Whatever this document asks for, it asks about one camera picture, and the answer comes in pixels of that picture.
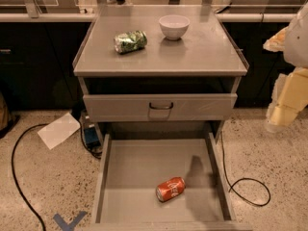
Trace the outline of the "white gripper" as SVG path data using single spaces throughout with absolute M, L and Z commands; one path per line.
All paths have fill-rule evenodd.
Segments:
M 287 28 L 281 29 L 263 44 L 270 52 L 285 49 Z M 287 128 L 308 105 L 308 69 L 296 67 L 289 75 L 279 74 L 272 92 L 272 103 L 269 104 L 265 128 L 277 133 Z

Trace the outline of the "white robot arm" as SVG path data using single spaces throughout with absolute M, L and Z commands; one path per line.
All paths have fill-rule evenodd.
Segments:
M 308 3 L 263 48 L 282 51 L 285 62 L 295 67 L 288 75 L 278 75 L 271 94 L 265 126 L 276 133 L 288 127 L 308 105 Z

